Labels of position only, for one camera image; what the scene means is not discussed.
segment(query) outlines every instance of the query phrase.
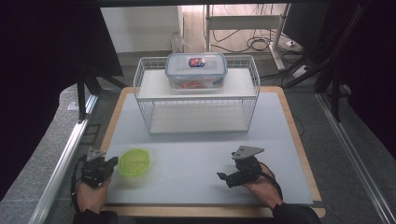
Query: container lid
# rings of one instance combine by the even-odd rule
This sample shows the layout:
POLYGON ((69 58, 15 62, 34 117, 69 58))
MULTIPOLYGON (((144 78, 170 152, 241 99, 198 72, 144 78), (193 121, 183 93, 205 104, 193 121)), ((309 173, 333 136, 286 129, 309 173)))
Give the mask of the container lid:
POLYGON ((165 74, 169 77, 227 75, 227 64, 221 53, 175 53, 168 56, 165 74))
POLYGON ((134 148, 125 152, 119 159, 120 175, 138 177, 149 168, 149 152, 146 149, 134 148))

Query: shelf unit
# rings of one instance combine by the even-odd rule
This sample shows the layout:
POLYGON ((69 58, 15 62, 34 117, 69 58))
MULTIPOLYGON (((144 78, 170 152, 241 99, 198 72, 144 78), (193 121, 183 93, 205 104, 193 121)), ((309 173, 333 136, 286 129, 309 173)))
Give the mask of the shelf unit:
POLYGON ((226 56, 228 74, 217 91, 170 87, 166 57, 142 58, 134 78, 134 96, 149 133, 247 132, 260 92, 251 56, 226 56))

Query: hand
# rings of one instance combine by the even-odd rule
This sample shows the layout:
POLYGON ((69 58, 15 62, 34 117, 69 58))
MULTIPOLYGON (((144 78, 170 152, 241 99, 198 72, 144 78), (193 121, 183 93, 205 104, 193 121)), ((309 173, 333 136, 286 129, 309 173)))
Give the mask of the hand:
MULTIPOLYGON (((268 170, 267 167, 264 165, 261 165, 261 167, 264 173, 275 178, 275 176, 268 170)), ((277 204, 281 205, 283 203, 274 185, 263 176, 260 176, 256 181, 246 183, 243 186, 249 189, 250 192, 253 193, 253 195, 262 201, 266 206, 268 206, 271 211, 274 210, 277 204)))
POLYGON ((94 213, 100 214, 103 206, 105 206, 110 180, 111 176, 96 189, 91 188, 84 182, 77 186, 77 202, 80 212, 90 209, 94 213))

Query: black curtain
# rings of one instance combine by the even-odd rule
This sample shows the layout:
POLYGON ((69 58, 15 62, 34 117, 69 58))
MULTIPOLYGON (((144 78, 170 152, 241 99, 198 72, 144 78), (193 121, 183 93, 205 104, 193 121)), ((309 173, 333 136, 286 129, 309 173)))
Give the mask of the black curtain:
POLYGON ((122 76, 100 8, 39 2, 0 2, 1 198, 52 122, 60 93, 77 82, 78 67, 122 76))
POLYGON ((372 1, 339 60, 350 105, 396 159, 396 3, 372 1))

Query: green bowl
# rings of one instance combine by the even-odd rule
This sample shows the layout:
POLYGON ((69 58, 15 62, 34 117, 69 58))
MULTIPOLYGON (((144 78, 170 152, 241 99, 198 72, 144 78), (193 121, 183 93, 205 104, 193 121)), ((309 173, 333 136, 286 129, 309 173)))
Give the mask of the green bowl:
POLYGON ((120 175, 139 177, 149 169, 149 151, 134 148, 125 152, 119 159, 120 175))

